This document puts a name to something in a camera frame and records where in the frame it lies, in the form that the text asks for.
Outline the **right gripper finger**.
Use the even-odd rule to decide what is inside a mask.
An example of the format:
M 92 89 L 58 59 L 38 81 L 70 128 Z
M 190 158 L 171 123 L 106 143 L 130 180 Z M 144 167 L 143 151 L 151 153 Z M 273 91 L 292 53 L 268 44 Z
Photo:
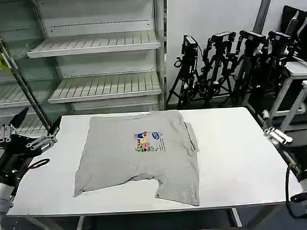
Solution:
M 264 131 L 264 135 L 274 144 L 274 145 L 286 145 L 293 142 L 293 138 L 287 136 L 281 130 L 274 127 L 267 128 Z

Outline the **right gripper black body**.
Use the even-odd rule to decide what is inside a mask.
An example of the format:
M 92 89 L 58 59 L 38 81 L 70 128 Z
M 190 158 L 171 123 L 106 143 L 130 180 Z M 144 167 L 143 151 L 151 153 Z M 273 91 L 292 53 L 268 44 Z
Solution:
M 293 173 L 296 178 L 307 178 L 307 141 L 285 142 L 279 145 L 279 153 L 287 164 L 286 178 Z

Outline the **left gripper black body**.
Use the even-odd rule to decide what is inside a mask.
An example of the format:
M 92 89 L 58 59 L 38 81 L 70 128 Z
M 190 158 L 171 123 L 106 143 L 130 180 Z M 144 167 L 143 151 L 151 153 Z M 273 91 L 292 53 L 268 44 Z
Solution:
M 17 185 L 24 175 L 24 169 L 29 165 L 33 152 L 27 145 L 34 141 L 32 137 L 13 134 L 10 142 L 2 142 L 0 146 L 4 153 L 0 158 L 0 183 Z

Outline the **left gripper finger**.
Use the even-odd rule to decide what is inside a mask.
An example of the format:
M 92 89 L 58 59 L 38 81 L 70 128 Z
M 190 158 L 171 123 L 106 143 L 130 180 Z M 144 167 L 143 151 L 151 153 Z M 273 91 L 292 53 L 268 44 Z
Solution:
M 54 131 L 48 132 L 46 135 L 43 135 L 39 138 L 33 140 L 33 142 L 28 143 L 26 146 L 30 150 L 38 150 L 46 151 L 53 147 L 57 142 L 57 133 L 59 131 L 59 127 L 55 128 Z
M 5 124 L 2 125 L 1 134 L 0 134 L 0 143 L 11 141 L 11 136 L 17 133 L 16 130 L 24 121 L 28 111 L 29 108 L 24 108 L 18 114 L 14 115 L 12 120 L 7 125 Z

